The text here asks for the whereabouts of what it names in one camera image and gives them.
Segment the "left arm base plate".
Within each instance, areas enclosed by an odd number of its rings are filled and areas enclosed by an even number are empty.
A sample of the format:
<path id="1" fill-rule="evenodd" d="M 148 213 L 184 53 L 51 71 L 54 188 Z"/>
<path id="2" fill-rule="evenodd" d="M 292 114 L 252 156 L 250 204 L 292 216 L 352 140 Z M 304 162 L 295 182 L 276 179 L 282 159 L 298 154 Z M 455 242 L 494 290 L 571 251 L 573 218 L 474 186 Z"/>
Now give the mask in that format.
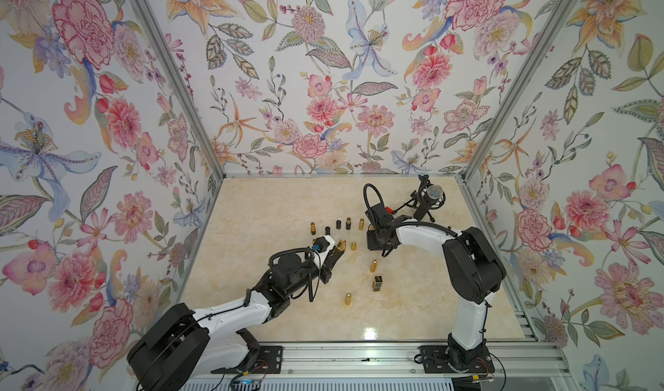
<path id="1" fill-rule="evenodd" d="M 212 374 L 267 374 L 277 375 L 281 373 L 284 360 L 283 346 L 260 345 L 256 349 L 250 349 L 248 355 L 235 367 L 212 370 Z"/>

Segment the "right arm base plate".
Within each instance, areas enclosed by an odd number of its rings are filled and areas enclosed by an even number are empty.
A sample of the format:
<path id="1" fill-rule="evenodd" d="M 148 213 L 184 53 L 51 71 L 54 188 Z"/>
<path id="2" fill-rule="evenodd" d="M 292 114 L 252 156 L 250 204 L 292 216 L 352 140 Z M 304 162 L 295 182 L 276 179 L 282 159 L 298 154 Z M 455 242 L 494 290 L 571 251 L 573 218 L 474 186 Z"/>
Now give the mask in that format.
<path id="1" fill-rule="evenodd" d="M 473 350 L 447 345 L 423 345 L 413 358 L 426 374 L 488 375 L 496 369 L 489 351 L 479 345 Z"/>

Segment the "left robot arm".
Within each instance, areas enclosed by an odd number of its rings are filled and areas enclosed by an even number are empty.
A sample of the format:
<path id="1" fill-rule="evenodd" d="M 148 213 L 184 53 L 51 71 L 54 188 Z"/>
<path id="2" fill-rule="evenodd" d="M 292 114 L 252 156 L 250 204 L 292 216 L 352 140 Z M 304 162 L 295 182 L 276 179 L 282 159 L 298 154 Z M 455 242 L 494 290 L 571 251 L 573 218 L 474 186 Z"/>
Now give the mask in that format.
<path id="1" fill-rule="evenodd" d="M 325 235 L 310 247 L 273 254 L 256 285 L 238 299 L 195 310 L 171 306 L 127 355 L 136 388 L 179 390 L 198 375 L 252 370 L 260 346 L 249 328 L 274 320 L 303 294 L 313 301 L 345 251 L 345 241 Z"/>

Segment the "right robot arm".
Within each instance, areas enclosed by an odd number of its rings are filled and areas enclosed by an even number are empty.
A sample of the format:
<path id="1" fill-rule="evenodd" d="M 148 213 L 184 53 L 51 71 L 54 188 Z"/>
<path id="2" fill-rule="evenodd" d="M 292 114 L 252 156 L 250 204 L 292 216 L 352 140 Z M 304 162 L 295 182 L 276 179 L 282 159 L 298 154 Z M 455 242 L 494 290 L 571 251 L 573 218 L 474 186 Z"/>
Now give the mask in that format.
<path id="1" fill-rule="evenodd" d="M 505 266 L 487 237 L 476 227 L 456 231 L 425 218 L 444 205 L 446 196 L 439 185 L 425 175 L 405 203 L 413 216 L 396 216 L 388 209 L 375 185 L 363 187 L 363 201 L 371 229 L 368 249 L 386 258 L 398 247 L 413 246 L 445 259 L 449 279 L 458 295 L 458 309 L 452 332 L 440 360 L 455 372 L 470 370 L 486 355 L 486 324 L 489 309 L 506 277 Z"/>

